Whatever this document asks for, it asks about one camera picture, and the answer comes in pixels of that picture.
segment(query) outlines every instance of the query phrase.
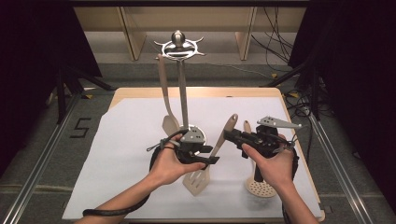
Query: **spatula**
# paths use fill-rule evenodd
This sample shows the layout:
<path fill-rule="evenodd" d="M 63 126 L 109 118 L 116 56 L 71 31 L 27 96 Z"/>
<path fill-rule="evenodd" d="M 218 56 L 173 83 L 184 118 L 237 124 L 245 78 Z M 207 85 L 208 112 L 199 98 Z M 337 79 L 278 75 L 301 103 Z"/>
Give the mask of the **spatula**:
<path fill-rule="evenodd" d="M 224 126 L 223 130 L 226 131 L 232 131 L 233 127 L 235 127 L 236 122 L 238 121 L 238 115 L 233 114 L 228 120 L 227 123 Z M 215 148 L 213 148 L 212 153 L 210 156 L 216 156 L 216 154 L 219 152 L 221 146 L 223 145 L 225 139 L 223 137 L 223 130 L 221 130 L 221 134 L 219 137 L 218 142 L 215 145 Z M 206 167 L 204 170 L 199 170 L 195 172 L 191 172 L 188 174 L 185 174 L 184 179 L 183 179 L 183 185 L 186 187 L 186 189 L 189 190 L 189 192 L 193 195 L 196 196 L 199 193 L 202 192 L 206 188 L 206 186 L 210 182 L 210 173 L 209 173 L 209 168 L 210 165 Z"/>
<path fill-rule="evenodd" d="M 171 106 L 169 104 L 168 81 L 165 71 L 165 62 L 163 61 L 163 56 L 161 54 L 158 54 L 158 60 L 161 88 L 163 89 L 163 100 L 165 101 L 166 111 L 168 112 L 168 115 L 163 117 L 163 130 L 169 136 L 172 133 L 177 132 L 180 129 L 180 126 L 175 115 L 172 113 Z"/>
<path fill-rule="evenodd" d="M 251 133 L 250 124 L 247 120 L 244 122 L 244 131 L 245 133 Z M 254 175 L 256 173 L 256 169 L 258 168 L 256 166 L 256 162 L 252 159 L 250 160 L 253 163 L 253 173 L 245 181 L 245 187 L 247 190 L 257 197 L 269 198 L 275 196 L 276 191 L 273 189 L 273 187 L 271 187 L 271 185 L 267 184 L 265 181 L 257 182 L 254 180 Z"/>

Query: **utensil handle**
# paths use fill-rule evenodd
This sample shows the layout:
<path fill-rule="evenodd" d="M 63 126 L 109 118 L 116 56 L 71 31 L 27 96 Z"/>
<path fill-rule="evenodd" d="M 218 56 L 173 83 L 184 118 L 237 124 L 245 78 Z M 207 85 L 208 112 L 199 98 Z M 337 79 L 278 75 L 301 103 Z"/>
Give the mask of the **utensil handle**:
<path fill-rule="evenodd" d="M 251 127 L 250 127 L 250 123 L 245 120 L 244 122 L 244 131 L 245 133 L 251 133 Z M 253 162 L 253 166 L 254 166 L 254 181 L 256 182 L 262 182 L 264 181 L 264 178 L 262 178 L 262 173 L 260 172 L 259 166 L 257 165 L 257 163 L 252 160 Z"/>
<path fill-rule="evenodd" d="M 245 133 L 251 133 L 250 123 L 247 120 L 244 122 L 244 131 Z"/>
<path fill-rule="evenodd" d="M 166 110 L 168 111 L 168 115 L 173 116 L 171 111 L 171 106 L 169 104 L 168 80 L 166 76 L 165 62 L 161 54 L 158 54 L 157 56 L 158 56 L 158 72 L 160 75 L 161 88 L 163 89 L 163 100 L 165 101 L 165 107 Z"/>
<path fill-rule="evenodd" d="M 235 124 L 236 124 L 237 121 L 238 121 L 238 115 L 237 114 L 233 114 L 233 115 L 230 116 L 230 118 L 225 123 L 224 129 L 221 130 L 221 135 L 219 137 L 219 140 L 216 143 L 215 148 L 213 148 L 212 153 L 210 154 L 210 156 L 216 156 L 216 154 L 220 150 L 221 146 L 223 145 L 223 143 L 225 141 L 225 139 L 224 139 L 224 130 L 229 131 L 229 132 L 232 131 L 233 127 L 235 127 Z"/>

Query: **person's right hand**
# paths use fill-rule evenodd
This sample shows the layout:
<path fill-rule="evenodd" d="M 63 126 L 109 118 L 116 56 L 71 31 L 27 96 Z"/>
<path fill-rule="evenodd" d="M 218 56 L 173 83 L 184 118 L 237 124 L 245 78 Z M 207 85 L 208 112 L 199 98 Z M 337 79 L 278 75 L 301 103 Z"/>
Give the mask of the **person's right hand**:
<path fill-rule="evenodd" d="M 275 190 L 278 190 L 282 186 L 287 186 L 290 183 L 292 184 L 291 166 L 293 153 L 291 151 L 283 150 L 273 158 L 266 159 L 255 148 L 247 144 L 243 144 L 242 149 L 256 162 L 265 182 L 271 185 Z"/>

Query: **hand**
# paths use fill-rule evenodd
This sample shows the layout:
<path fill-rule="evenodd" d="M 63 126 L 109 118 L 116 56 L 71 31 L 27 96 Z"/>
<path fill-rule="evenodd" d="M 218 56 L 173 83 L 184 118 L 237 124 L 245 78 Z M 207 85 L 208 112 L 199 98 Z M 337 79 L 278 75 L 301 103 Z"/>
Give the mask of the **hand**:
<path fill-rule="evenodd" d="M 178 134 L 172 140 L 179 140 L 182 134 Z M 164 149 L 159 153 L 157 160 L 154 162 L 148 176 L 156 181 L 159 185 L 168 185 L 175 182 L 182 175 L 200 170 L 205 167 L 202 162 L 195 162 L 192 164 L 182 164 L 176 156 L 173 149 L 168 147 L 175 147 L 171 143 L 166 143 Z"/>
<path fill-rule="evenodd" d="M 255 148 L 243 144 L 242 149 L 247 155 L 253 159 L 258 165 L 262 177 L 265 182 L 271 185 L 275 190 L 282 186 L 292 184 L 291 180 L 291 166 L 293 161 L 293 153 L 289 150 L 283 150 L 276 154 L 273 158 L 264 158 Z"/>

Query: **metal handle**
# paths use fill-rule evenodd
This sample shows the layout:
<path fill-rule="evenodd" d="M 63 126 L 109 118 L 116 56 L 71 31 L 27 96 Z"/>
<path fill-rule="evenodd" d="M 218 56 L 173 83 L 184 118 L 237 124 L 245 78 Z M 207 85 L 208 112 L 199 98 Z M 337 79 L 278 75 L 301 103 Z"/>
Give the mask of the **metal handle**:
<path fill-rule="evenodd" d="M 160 75 L 161 88 L 163 89 L 163 100 L 165 101 L 165 107 L 168 111 L 168 115 L 173 117 L 171 106 L 169 104 L 168 80 L 165 71 L 165 62 L 161 54 L 158 54 L 158 60 L 158 71 Z"/>

